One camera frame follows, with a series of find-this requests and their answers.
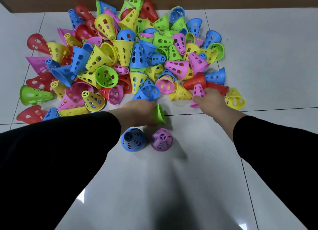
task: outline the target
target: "person's right hand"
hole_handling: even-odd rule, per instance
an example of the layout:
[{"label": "person's right hand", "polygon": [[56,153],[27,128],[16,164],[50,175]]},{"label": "person's right hand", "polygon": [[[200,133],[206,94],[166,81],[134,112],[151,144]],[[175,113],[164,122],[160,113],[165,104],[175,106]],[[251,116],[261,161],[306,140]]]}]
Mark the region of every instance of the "person's right hand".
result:
[{"label": "person's right hand", "polygon": [[220,110],[227,108],[224,98],[216,89],[206,88],[205,93],[204,97],[193,97],[193,101],[199,104],[203,113],[214,118]]}]

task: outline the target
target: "black sleeve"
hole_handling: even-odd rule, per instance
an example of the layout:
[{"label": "black sleeve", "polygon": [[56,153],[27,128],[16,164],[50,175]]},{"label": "black sleeve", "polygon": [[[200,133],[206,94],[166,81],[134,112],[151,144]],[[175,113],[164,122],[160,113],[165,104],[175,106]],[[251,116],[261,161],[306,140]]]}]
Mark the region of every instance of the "black sleeve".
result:
[{"label": "black sleeve", "polygon": [[54,229],[120,137],[108,112],[61,117],[0,134],[1,221]]},{"label": "black sleeve", "polygon": [[305,227],[312,229],[318,134],[245,116],[234,127],[233,141],[239,155]]}]

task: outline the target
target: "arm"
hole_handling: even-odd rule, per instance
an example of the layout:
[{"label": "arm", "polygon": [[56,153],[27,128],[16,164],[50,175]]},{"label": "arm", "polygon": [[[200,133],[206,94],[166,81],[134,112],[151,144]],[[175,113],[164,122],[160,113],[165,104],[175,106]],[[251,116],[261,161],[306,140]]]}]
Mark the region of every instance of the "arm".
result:
[{"label": "arm", "polygon": [[109,112],[61,117],[0,134],[2,219],[10,227],[23,222],[54,229],[121,134],[153,123],[155,105],[134,100]]},{"label": "arm", "polygon": [[318,135],[247,116],[228,107],[217,90],[206,89],[206,93],[205,97],[195,96],[193,100],[220,124],[238,154],[309,228],[315,218],[308,203],[316,195],[312,151],[317,148]]}]

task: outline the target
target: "person's right arm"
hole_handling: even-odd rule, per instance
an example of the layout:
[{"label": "person's right arm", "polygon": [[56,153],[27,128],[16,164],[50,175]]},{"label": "person's right arm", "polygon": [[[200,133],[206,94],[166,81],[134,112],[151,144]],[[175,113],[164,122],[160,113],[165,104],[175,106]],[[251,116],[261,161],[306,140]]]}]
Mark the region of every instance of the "person's right arm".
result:
[{"label": "person's right arm", "polygon": [[202,112],[213,117],[268,187],[310,229],[315,216],[310,203],[316,199],[313,152],[318,134],[273,124],[228,107],[215,89],[195,96]]}]

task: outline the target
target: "tiled floor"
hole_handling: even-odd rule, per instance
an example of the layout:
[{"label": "tiled floor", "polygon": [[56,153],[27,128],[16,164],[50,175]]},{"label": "tiled floor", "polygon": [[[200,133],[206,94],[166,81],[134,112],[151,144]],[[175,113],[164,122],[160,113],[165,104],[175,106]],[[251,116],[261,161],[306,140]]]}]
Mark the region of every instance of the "tiled floor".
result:
[{"label": "tiled floor", "polygon": [[[4,132],[25,125],[15,119],[28,107],[18,99],[19,88],[36,76],[25,57],[43,56],[28,49],[26,39],[40,33],[61,42],[56,28],[71,24],[67,13],[10,14],[0,7],[0,15],[6,22],[0,25]],[[186,17],[203,20],[202,37],[208,30],[221,33],[226,56],[211,68],[226,68],[226,84],[247,101],[243,111],[318,133],[318,9],[191,10]],[[131,98],[125,95],[121,105]],[[169,229],[172,221],[180,229],[305,229],[211,118],[189,101],[158,101],[169,115],[164,127],[172,131],[173,147],[129,154],[118,143],[57,229]]]}]

